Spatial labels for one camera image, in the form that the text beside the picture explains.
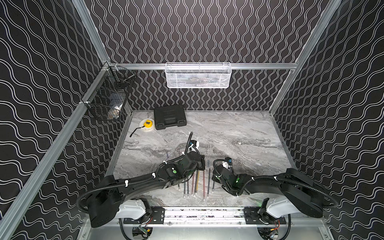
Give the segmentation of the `red pencil pink cap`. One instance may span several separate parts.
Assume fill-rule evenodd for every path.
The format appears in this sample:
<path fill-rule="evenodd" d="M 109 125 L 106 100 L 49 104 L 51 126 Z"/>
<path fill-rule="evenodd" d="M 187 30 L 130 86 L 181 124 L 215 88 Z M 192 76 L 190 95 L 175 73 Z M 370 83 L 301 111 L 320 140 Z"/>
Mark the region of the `red pencil pink cap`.
<path fill-rule="evenodd" d="M 195 191 L 195 173 L 192 174 L 192 187 L 191 187 L 191 196 L 194 195 L 194 191 Z"/>

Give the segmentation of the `blue pencil blue cap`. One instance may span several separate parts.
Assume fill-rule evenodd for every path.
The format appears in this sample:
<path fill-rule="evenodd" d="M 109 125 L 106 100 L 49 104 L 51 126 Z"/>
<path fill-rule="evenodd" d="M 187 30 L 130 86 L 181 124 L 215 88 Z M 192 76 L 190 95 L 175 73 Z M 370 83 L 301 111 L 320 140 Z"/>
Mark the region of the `blue pencil blue cap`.
<path fill-rule="evenodd" d="M 208 184 L 207 184 L 207 199 L 209 198 L 210 194 L 210 181 L 211 181 L 211 167 L 210 167 L 210 161 L 208 160 Z"/>

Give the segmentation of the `dark blue pencil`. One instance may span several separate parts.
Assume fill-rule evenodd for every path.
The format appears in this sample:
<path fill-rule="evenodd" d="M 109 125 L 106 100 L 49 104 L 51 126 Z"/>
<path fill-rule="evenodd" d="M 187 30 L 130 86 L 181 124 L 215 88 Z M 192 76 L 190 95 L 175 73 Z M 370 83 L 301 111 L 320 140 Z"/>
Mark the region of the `dark blue pencil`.
<path fill-rule="evenodd" d="M 198 173 L 195 174 L 195 191 L 194 196 L 197 194 L 197 187 L 198 187 Z"/>

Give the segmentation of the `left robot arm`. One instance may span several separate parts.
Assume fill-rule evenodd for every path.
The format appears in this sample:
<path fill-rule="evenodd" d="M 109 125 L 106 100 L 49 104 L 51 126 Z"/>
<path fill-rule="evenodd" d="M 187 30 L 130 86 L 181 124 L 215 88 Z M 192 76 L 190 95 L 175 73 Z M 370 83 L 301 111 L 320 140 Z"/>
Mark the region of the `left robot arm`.
<path fill-rule="evenodd" d="M 76 207 L 89 216 L 92 228 L 114 219 L 129 219 L 134 224 L 147 222 L 152 208 L 142 196 L 154 190 L 167 189 L 189 181 L 197 171 L 205 169 L 205 157 L 197 149 L 190 133 L 183 154 L 162 162 L 152 173 L 135 178 L 104 177 L 98 185 L 76 200 Z"/>

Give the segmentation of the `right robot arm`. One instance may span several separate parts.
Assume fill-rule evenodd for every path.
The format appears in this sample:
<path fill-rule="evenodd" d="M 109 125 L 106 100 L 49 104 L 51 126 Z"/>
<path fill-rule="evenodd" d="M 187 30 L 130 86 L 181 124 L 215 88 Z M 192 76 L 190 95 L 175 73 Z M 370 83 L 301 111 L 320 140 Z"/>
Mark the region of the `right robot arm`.
<path fill-rule="evenodd" d="M 301 172 L 289 168 L 285 173 L 273 176 L 236 175 L 229 167 L 215 166 L 213 181 L 232 196 L 243 194 L 275 194 L 276 198 L 265 198 L 256 213 L 265 224 L 285 215 L 302 213 L 311 218 L 322 218 L 325 209 L 339 206 L 324 188 Z"/>

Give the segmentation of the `black plastic tool case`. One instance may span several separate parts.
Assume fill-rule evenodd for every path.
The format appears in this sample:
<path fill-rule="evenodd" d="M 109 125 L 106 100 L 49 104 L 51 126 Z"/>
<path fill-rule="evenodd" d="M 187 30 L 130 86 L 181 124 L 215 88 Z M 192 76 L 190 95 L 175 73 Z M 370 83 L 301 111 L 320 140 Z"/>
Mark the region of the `black plastic tool case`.
<path fill-rule="evenodd" d="M 187 118 L 183 105 L 164 106 L 154 109 L 156 130 L 169 127 L 183 127 L 187 125 Z"/>

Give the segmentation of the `yellow tape measure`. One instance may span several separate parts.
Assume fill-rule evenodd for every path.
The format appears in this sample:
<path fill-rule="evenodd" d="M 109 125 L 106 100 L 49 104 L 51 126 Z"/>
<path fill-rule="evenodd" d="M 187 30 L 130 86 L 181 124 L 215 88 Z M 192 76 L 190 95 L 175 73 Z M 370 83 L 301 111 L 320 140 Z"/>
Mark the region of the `yellow tape measure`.
<path fill-rule="evenodd" d="M 133 132 L 130 134 L 130 138 L 133 136 L 133 134 L 137 130 L 141 130 L 142 132 L 150 132 L 155 128 L 154 120 L 150 118 L 146 118 L 144 120 L 141 120 L 138 127 L 133 130 Z"/>

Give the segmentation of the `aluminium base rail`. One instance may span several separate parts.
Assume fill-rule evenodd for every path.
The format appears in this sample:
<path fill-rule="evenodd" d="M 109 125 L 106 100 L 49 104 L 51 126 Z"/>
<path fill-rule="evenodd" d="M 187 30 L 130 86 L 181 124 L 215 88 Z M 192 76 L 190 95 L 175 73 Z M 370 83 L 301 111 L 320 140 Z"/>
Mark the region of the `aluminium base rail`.
<path fill-rule="evenodd" d="M 119 207 L 112 219 L 99 228 L 91 221 L 81 227 L 79 240 L 121 240 L 119 222 L 133 239 L 132 230 L 147 232 L 151 240 L 280 240 L 288 233 L 292 240 L 331 240 L 329 227 L 322 219 L 303 215 L 284 216 L 279 220 L 261 222 L 257 207 L 152 207 L 130 202 Z"/>

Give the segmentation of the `white mesh wall basket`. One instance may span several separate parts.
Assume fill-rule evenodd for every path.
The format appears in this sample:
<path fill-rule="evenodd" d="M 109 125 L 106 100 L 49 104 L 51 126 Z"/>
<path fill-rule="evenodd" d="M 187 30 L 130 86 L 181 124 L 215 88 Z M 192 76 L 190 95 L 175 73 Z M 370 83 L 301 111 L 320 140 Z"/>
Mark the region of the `white mesh wall basket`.
<path fill-rule="evenodd" d="M 232 66 L 225 62 L 168 62 L 165 74 L 170 89 L 226 89 L 230 84 Z"/>

